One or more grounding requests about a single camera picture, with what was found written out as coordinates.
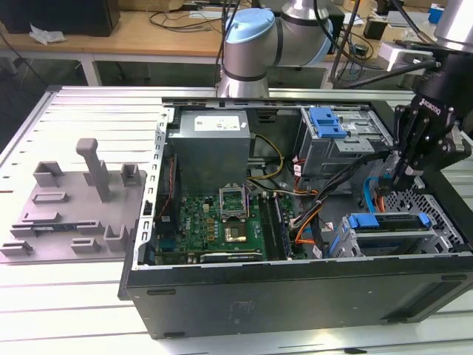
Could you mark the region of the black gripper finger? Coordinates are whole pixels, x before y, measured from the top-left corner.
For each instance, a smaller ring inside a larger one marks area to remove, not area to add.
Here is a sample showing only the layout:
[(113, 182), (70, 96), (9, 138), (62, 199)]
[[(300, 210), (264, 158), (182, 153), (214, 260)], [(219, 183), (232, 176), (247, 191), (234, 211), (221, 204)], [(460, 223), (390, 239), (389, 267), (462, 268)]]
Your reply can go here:
[(397, 106), (395, 112), (395, 147), (398, 161), (392, 172), (394, 188), (410, 188), (415, 176), (422, 174), (425, 117), (419, 104)]
[(407, 176), (421, 176), (425, 171), (440, 171), (461, 160), (469, 158), (472, 147), (463, 137), (458, 127), (444, 137), (429, 141), (423, 139), (408, 151), (404, 158), (406, 167), (404, 174)]

